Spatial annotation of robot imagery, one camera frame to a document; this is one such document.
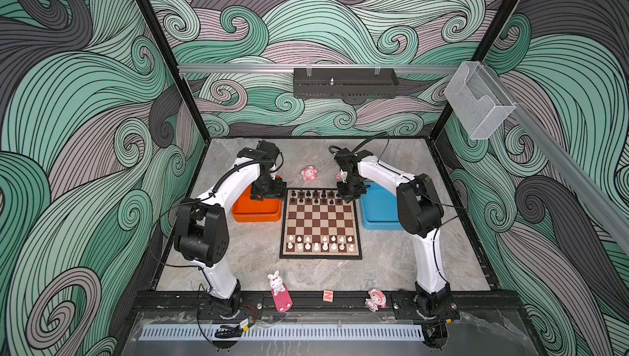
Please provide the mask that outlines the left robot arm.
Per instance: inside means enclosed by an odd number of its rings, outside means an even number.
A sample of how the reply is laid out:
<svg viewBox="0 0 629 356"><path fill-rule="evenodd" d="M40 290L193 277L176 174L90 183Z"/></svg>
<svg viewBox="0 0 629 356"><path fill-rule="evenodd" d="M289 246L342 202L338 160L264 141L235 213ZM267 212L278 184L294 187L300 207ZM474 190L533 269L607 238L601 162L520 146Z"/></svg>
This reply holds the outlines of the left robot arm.
<svg viewBox="0 0 629 356"><path fill-rule="evenodd" d="M212 305L223 315L240 308L240 282L224 256L229 248L227 213L249 190L252 200L283 200L287 184L277 175L277 159L283 155L272 142L260 140L255 148L243 148L219 180L195 199L178 207L173 243L176 251L198 268L208 283Z"/></svg>

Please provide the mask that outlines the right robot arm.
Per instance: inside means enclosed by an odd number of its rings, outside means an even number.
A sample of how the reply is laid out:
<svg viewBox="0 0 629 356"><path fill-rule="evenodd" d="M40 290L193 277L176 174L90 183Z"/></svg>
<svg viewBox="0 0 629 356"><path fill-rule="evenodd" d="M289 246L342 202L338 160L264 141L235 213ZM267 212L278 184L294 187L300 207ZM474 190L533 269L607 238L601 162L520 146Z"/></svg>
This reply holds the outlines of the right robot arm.
<svg viewBox="0 0 629 356"><path fill-rule="evenodd" d="M396 197L398 222L412 236L417 262L416 303L420 313L432 316L450 304L450 283L442 270L440 228L444 209L432 179L427 174L413 175L386 164L363 148L367 138L353 149L330 146L329 153L339 167L339 197L346 202L367 193L367 180Z"/></svg>

